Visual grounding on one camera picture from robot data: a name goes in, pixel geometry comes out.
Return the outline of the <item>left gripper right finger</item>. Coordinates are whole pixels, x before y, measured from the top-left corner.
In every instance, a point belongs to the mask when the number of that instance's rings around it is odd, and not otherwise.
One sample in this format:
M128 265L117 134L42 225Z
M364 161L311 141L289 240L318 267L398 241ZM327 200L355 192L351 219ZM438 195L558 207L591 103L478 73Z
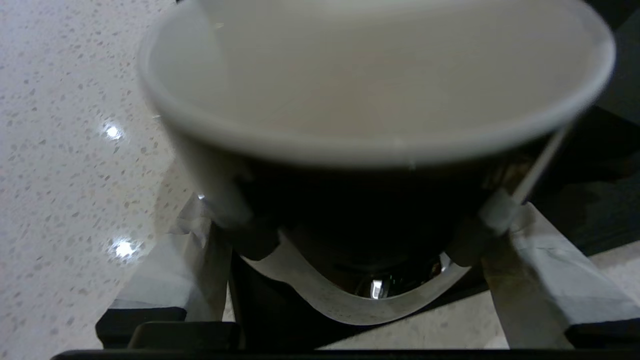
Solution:
M510 349L639 348L639 305L531 203L482 269Z

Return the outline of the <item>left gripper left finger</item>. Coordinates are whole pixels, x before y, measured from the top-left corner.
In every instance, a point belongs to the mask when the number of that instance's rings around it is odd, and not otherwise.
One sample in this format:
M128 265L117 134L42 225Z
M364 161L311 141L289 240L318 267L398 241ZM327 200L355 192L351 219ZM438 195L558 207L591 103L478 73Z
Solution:
M94 326L103 348L126 348L147 322L221 322L232 252L193 194Z

